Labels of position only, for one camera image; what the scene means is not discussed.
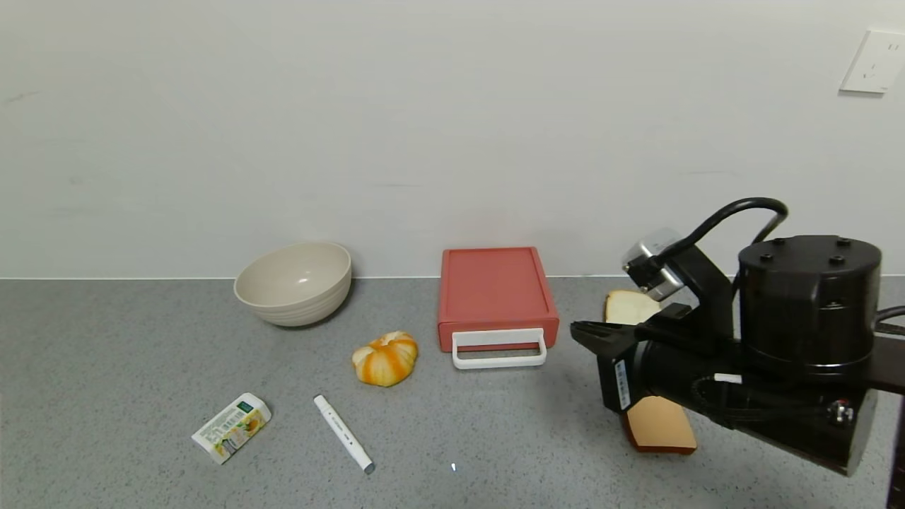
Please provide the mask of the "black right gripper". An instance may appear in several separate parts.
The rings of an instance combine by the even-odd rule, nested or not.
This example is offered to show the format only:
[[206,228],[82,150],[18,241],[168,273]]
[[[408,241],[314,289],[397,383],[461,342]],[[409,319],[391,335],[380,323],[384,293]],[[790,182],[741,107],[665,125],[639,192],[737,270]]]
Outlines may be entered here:
[[659,396],[705,414],[692,389],[703,375],[694,321],[699,306],[673,303],[659,316],[652,307],[617,304],[611,322],[575,321],[570,335],[598,356],[602,401],[624,414],[647,396]]

